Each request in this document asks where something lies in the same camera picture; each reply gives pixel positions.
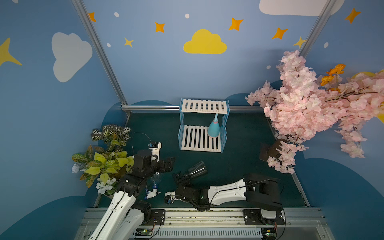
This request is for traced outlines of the clear white spray bottle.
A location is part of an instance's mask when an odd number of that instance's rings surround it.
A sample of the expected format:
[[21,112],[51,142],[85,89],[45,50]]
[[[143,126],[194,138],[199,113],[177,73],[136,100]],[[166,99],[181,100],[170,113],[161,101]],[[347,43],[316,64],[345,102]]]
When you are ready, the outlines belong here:
[[161,181],[161,173],[155,173],[151,178],[150,178],[150,187],[146,188],[146,196],[145,200],[151,199],[156,197],[160,192],[158,191],[159,188],[159,183]]

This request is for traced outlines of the blue white slatted shelf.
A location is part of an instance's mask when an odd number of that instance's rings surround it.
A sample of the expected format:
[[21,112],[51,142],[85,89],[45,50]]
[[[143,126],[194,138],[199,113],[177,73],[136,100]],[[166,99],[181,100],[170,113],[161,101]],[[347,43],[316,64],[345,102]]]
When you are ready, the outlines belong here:
[[[181,99],[180,129],[178,133],[179,148],[182,151],[222,153],[227,142],[226,124],[229,118],[229,101]],[[220,134],[217,138],[208,136],[208,126],[185,125],[185,113],[211,114],[218,113]]]

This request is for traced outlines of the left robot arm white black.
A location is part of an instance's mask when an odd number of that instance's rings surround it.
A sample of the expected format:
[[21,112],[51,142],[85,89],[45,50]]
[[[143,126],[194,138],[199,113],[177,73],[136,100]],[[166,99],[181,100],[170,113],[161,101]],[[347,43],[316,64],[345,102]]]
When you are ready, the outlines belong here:
[[151,204],[137,198],[155,173],[169,173],[176,158],[160,160],[151,150],[140,150],[134,155],[132,170],[120,178],[114,197],[91,240],[127,240],[135,230],[150,220]]

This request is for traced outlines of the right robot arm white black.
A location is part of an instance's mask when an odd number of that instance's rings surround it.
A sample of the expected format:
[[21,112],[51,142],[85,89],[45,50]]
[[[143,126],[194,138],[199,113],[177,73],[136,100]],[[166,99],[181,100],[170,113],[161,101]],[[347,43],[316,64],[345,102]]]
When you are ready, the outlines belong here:
[[200,212],[224,203],[246,201],[260,208],[264,219],[275,219],[278,212],[284,210],[279,180],[257,174],[248,174],[231,184],[201,189],[180,184],[175,191],[165,193],[165,204],[170,205],[175,201],[190,204]]

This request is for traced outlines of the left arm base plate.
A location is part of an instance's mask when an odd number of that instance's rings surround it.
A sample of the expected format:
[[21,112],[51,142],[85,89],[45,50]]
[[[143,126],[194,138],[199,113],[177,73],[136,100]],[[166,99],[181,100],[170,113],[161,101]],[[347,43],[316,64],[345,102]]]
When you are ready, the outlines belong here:
[[151,211],[146,211],[144,217],[142,226],[151,226],[153,224],[163,226],[165,224],[166,210],[152,209]]

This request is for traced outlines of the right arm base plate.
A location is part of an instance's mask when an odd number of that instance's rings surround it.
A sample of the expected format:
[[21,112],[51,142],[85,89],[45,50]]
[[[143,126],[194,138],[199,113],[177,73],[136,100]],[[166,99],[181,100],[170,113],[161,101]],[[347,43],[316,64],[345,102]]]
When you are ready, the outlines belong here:
[[248,225],[284,225],[285,219],[281,211],[267,211],[264,209],[244,209],[245,224]]

